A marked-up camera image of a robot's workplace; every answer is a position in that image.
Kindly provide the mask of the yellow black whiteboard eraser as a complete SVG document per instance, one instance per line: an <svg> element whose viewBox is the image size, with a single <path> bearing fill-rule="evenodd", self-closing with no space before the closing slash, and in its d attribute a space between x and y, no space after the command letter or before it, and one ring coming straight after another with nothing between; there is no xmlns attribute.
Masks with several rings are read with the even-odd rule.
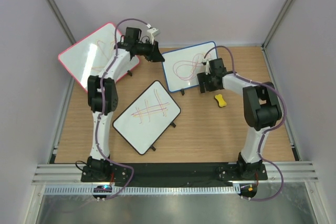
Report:
<svg viewBox="0 0 336 224"><path fill-rule="evenodd" d="M224 100L222 94L216 94L214 99L216 100L219 108L223 108L227 105L227 102Z"/></svg>

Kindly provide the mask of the blue framed whiteboard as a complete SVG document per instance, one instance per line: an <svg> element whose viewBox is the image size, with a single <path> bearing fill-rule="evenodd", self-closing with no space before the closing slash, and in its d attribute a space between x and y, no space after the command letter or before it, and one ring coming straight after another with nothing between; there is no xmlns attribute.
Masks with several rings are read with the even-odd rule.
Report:
<svg viewBox="0 0 336 224"><path fill-rule="evenodd" d="M197 74L205 71L206 61L218 58L215 46L214 41L209 41L163 53L168 90L178 92L197 86Z"/></svg>

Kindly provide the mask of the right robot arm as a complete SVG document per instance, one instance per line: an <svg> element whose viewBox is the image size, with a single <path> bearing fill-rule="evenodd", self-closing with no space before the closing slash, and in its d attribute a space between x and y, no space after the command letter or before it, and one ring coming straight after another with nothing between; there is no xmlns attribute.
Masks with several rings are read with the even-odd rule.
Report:
<svg viewBox="0 0 336 224"><path fill-rule="evenodd" d="M261 171L260 157L271 128L282 118L279 92L271 82L248 80L228 71L221 58L203 59L205 71L197 74L200 93L226 89L243 97L244 118L248 125L247 137L238 154L236 173L243 180L253 179Z"/></svg>

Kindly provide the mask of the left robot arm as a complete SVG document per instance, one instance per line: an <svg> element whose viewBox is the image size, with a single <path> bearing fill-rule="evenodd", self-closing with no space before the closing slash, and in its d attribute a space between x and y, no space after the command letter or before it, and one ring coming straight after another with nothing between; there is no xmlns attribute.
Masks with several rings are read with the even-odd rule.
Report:
<svg viewBox="0 0 336 224"><path fill-rule="evenodd" d="M111 59L97 76L88 78L88 105L93 116L93 138L90 156L82 169L82 182L106 182L112 175L109 160L109 134L111 119L118 106L116 80L123 68L135 56L144 56L149 62L163 62L155 37L157 28L148 26L148 39L141 40L142 30L128 27L115 46Z"/></svg>

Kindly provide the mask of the black framed whiteboard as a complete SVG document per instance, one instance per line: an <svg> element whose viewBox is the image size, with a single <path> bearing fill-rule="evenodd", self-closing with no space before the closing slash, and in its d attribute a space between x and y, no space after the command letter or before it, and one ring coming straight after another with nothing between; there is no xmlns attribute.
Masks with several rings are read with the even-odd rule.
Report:
<svg viewBox="0 0 336 224"><path fill-rule="evenodd" d="M113 121L112 126L138 154L144 155L180 113L179 105L163 84L155 80Z"/></svg>

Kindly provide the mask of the pink framed whiteboard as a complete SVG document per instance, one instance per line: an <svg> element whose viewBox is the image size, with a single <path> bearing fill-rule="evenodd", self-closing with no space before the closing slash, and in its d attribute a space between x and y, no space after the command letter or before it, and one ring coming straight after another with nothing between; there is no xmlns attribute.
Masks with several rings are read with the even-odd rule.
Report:
<svg viewBox="0 0 336 224"><path fill-rule="evenodd" d="M107 23L59 54L60 63L84 90L87 90L89 76L99 75L111 60L114 35L121 38L115 25Z"/></svg>

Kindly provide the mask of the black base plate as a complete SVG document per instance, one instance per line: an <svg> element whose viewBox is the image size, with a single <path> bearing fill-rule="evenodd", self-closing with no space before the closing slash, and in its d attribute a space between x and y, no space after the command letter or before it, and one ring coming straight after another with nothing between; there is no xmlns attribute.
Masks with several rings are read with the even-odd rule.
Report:
<svg viewBox="0 0 336 224"><path fill-rule="evenodd" d="M237 163L131 163L118 166L103 161L91 165L85 163L81 170L82 182L126 182L152 178L201 178L221 181L231 180L267 180L268 175L264 164L258 165L251 171L245 172Z"/></svg>

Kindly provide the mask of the aluminium frame rail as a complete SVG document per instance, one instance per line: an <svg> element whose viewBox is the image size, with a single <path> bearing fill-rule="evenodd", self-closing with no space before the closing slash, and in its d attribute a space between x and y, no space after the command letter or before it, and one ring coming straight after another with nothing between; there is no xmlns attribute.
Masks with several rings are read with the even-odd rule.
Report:
<svg viewBox="0 0 336 224"><path fill-rule="evenodd" d="M317 182L318 177L313 163L310 161L276 162L284 181ZM81 171L74 164L38 165L33 184L77 184L81 179Z"/></svg>

